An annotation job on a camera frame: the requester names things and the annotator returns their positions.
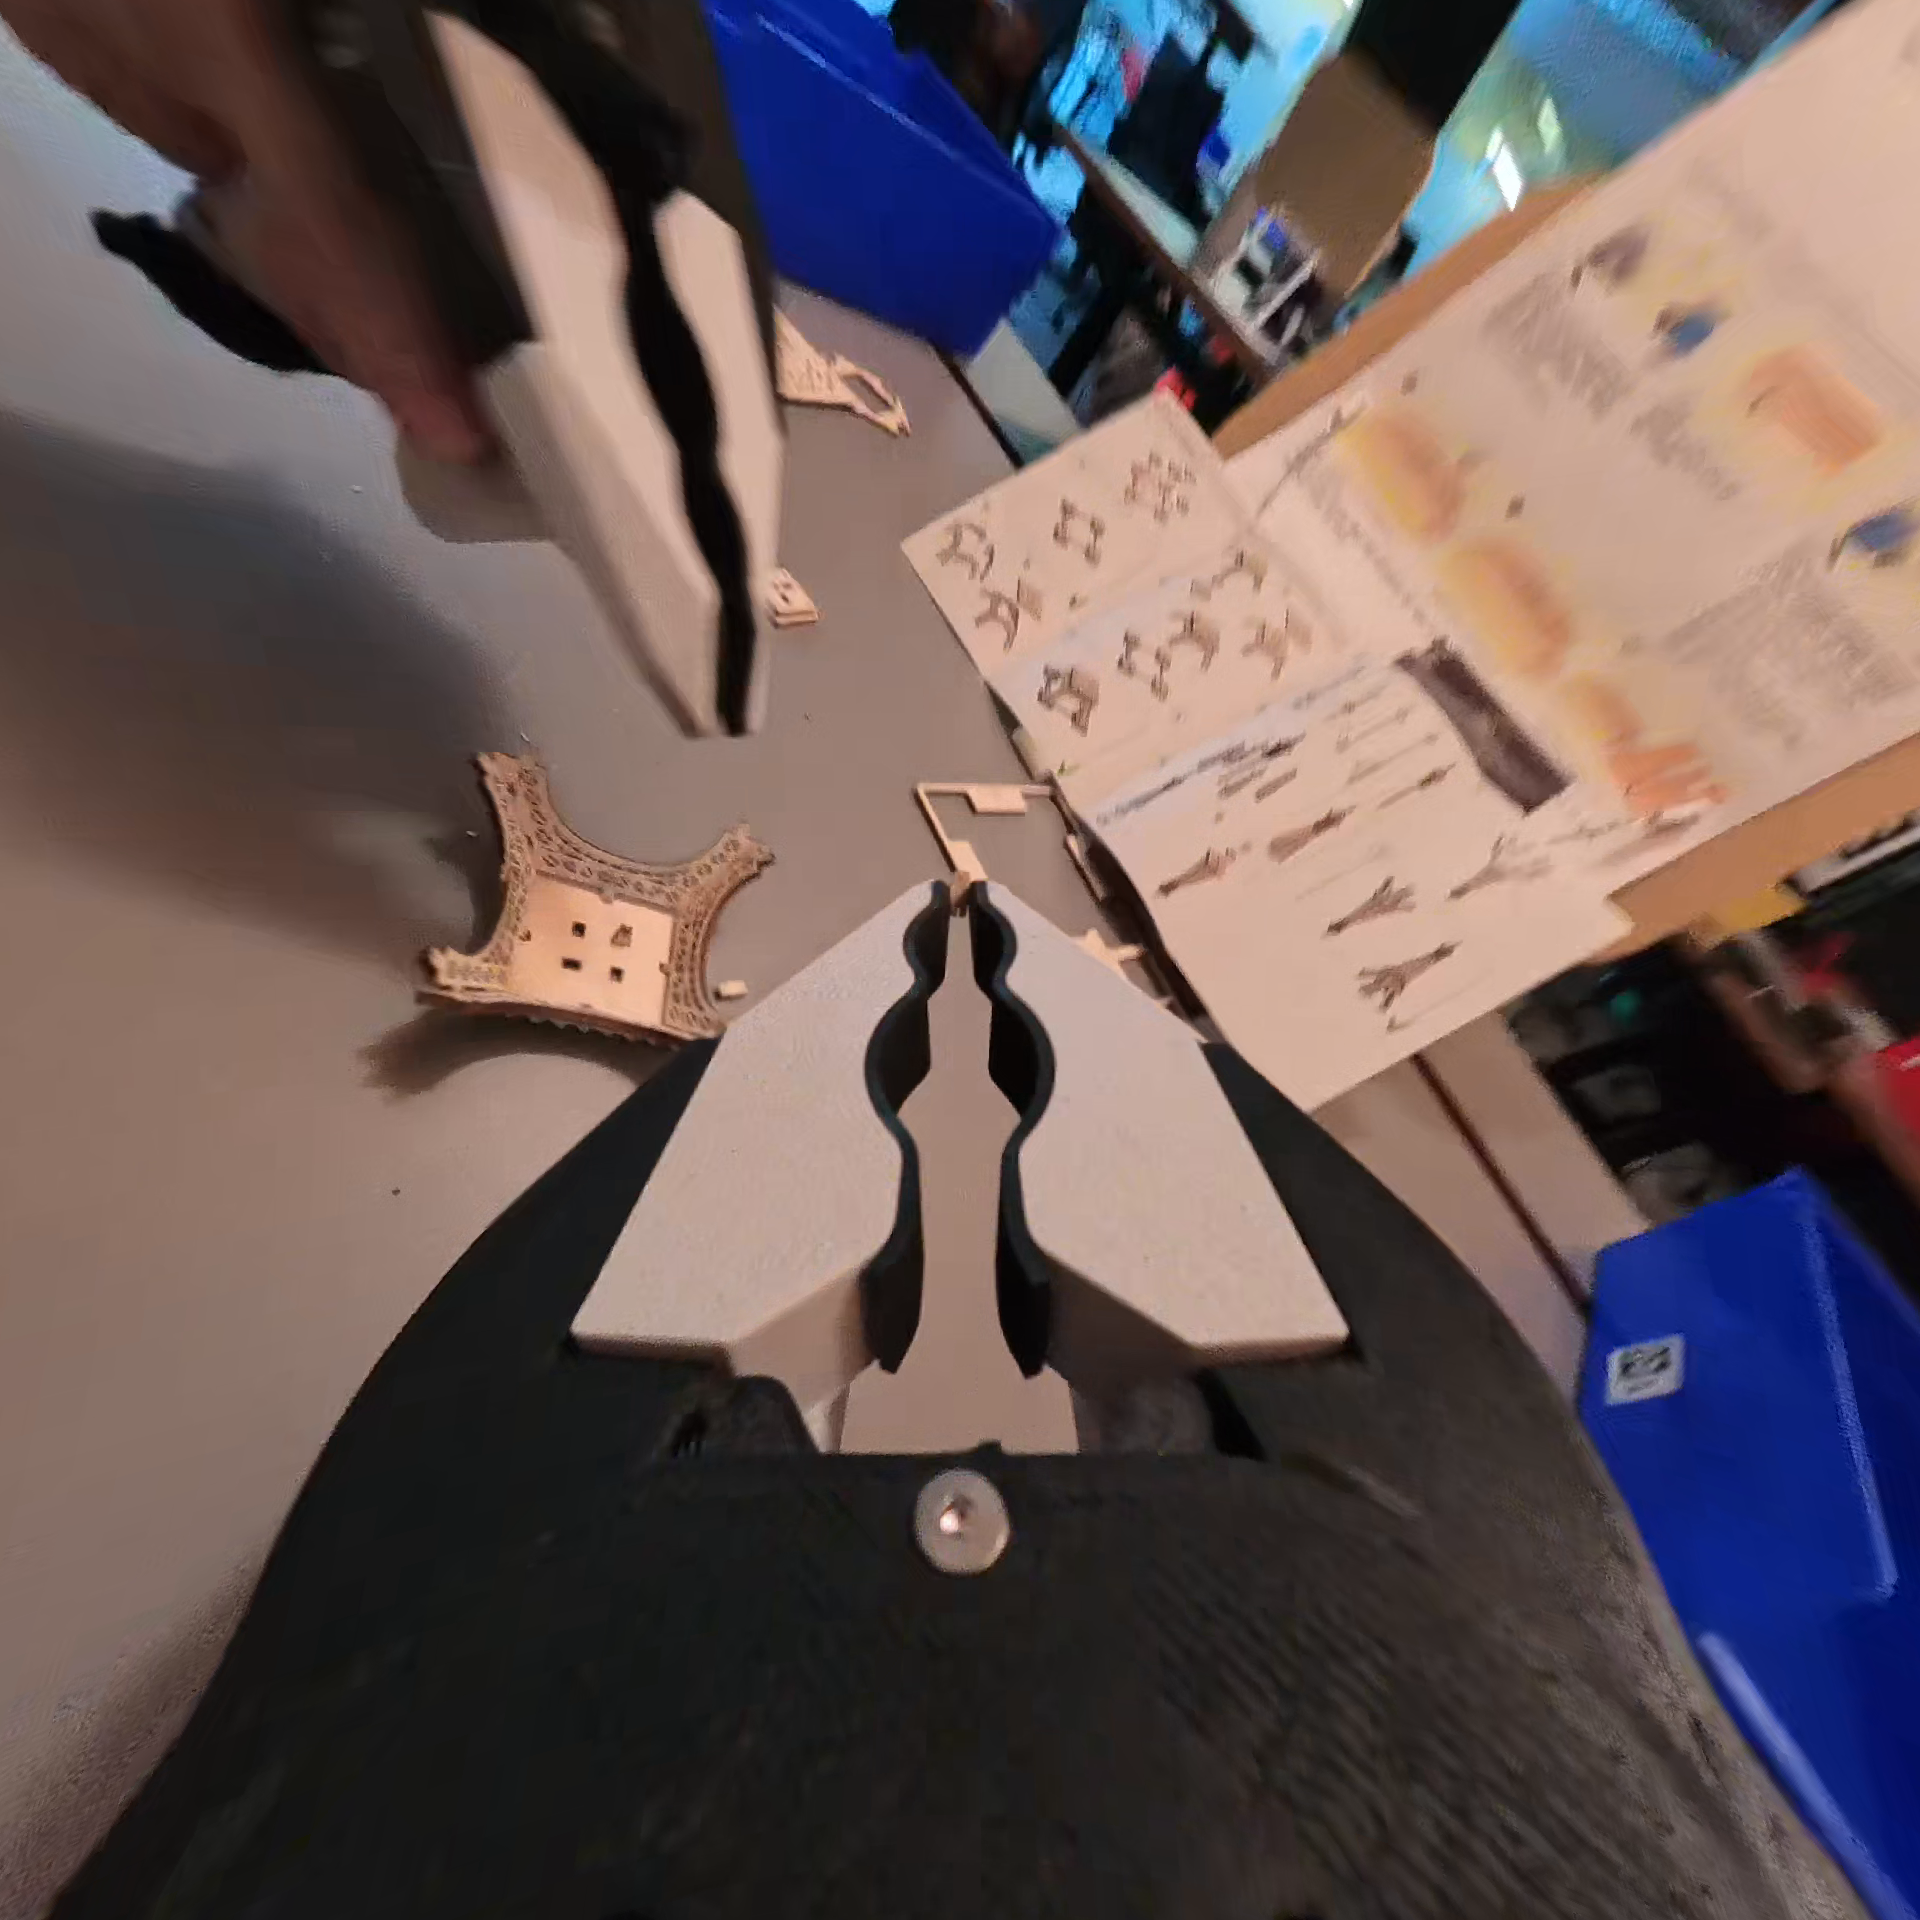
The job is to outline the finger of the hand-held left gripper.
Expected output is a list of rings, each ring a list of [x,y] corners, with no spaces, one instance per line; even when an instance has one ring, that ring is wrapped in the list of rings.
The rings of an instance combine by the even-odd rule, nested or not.
[[[771,331],[736,228],[680,193],[653,216],[672,320],[675,381],[661,391],[683,513],[716,593],[697,690],[720,737],[762,728],[765,609],[784,520],[784,426]]]
[[[520,16],[520,47],[464,16],[426,28],[531,329],[483,373],[493,428],[662,708],[720,737],[697,690],[716,593],[661,409],[675,347],[653,216],[690,193],[683,137],[611,49],[553,16]]]

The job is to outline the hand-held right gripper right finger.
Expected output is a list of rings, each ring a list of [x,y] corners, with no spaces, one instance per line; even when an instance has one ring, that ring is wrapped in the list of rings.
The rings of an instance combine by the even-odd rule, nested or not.
[[[1078,1450],[1210,1450],[1203,1377],[1344,1354],[1352,1329],[1210,1049],[1122,971],[980,882],[998,1329],[1067,1386]]]

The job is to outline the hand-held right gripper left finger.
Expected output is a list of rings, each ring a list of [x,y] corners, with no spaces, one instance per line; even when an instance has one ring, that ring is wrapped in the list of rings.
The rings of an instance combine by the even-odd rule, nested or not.
[[[784,1387],[840,1448],[852,1380],[921,1322],[921,1161],[949,884],[906,892],[733,1019],[572,1322],[589,1354],[694,1361]]]

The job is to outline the wooden tower base model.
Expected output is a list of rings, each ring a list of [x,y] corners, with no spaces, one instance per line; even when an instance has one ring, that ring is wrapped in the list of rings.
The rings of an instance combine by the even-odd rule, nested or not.
[[[566,825],[540,760],[483,753],[474,765],[499,834],[499,905],[480,946],[424,951],[418,999],[611,1041],[716,1041],[716,924],[776,853],[736,824],[686,859],[617,856]]]

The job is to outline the grey desk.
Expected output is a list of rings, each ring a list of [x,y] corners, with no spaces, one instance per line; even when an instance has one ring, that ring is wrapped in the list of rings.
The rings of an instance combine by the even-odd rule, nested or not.
[[[784,426],[746,738],[653,715],[564,557],[416,528],[347,387],[98,250],[113,120],[4,28],[4,1664],[133,1736],[48,1916],[1595,1916],[1546,1681],[1609,1493],[1500,1306],[1232,1047],[1347,1351],[1203,1377],[1210,1450],[819,1448],[784,1387],[570,1330],[718,1041],[461,1109],[356,1077],[477,921],[475,757],[608,841],[776,845],[758,1002],[930,882],[989,697],[901,543],[1010,473]],[[438,853],[464,851],[461,892]],[[1597,1771],[1603,1784],[1581,1784]]]

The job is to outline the person's left hand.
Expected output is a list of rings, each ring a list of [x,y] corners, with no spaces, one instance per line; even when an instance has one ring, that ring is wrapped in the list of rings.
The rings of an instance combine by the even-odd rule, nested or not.
[[[444,465],[483,465],[489,420],[411,239],[308,79],[283,4],[4,2],[21,47],[190,173],[214,239],[322,367]]]

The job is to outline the wooden part sheet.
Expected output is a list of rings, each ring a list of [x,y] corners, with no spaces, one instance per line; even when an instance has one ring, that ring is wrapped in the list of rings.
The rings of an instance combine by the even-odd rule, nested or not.
[[[784,405],[852,416],[891,439],[913,433],[906,405],[878,373],[813,345],[782,308],[776,308],[776,395]]]
[[[1058,780],[916,783],[913,800],[941,858],[945,876],[972,872],[977,877],[972,895],[985,888],[992,873],[974,843],[949,829],[945,811],[960,808],[974,824],[1009,824],[1021,821],[1036,809],[1051,811],[1060,825],[1062,851],[1100,915],[1096,928],[1072,935],[1072,945],[1106,971],[1131,979],[1164,1012],[1182,1019],[1198,1037],[1204,1036],[1204,1018],[1164,954],[1158,938],[1149,930],[1146,908],[1120,876],[1118,861],[1097,845],[1092,829],[1072,811]]]

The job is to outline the blue storage bin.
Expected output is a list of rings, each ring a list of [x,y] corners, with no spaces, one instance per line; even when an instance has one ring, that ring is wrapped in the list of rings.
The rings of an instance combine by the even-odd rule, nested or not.
[[[1804,1171],[1595,1263],[1577,1416],[1745,1739],[1917,1916],[1917,1316]]]
[[[852,2],[707,19],[778,273],[952,356],[980,353],[1058,227],[940,69]]]

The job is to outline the folded assembly manual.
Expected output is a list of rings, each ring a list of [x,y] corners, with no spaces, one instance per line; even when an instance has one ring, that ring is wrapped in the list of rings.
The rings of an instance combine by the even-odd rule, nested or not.
[[[1617,948],[1597,821],[1360,535],[1158,395],[904,557],[1217,1033],[1314,1111]]]

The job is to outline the wooden display board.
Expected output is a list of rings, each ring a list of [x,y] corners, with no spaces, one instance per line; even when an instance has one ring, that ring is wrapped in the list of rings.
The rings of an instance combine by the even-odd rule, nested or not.
[[[1467,233],[1426,269],[1405,277],[1330,343],[1243,402],[1214,433],[1217,453],[1235,461],[1292,428],[1320,401],[1355,381],[1374,361],[1400,347],[1462,288],[1528,245],[1538,228],[1585,201],[1597,184],[1597,176],[1572,176],[1544,185],[1517,209]],[[1793,873],[1872,834],[1894,815],[1915,809],[1915,802],[1917,738],[1909,733],[1876,757],[1857,761],[1618,889],[1613,900],[1630,916],[1630,930],[1613,954],[1690,938],[1709,921],[1722,930],[1738,930],[1746,904],[1781,889]]]

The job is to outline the printed instruction sheet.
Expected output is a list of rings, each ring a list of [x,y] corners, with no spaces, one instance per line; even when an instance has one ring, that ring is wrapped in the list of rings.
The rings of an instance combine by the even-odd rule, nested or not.
[[[1915,737],[1915,20],[1829,16],[1229,465],[1611,895]]]

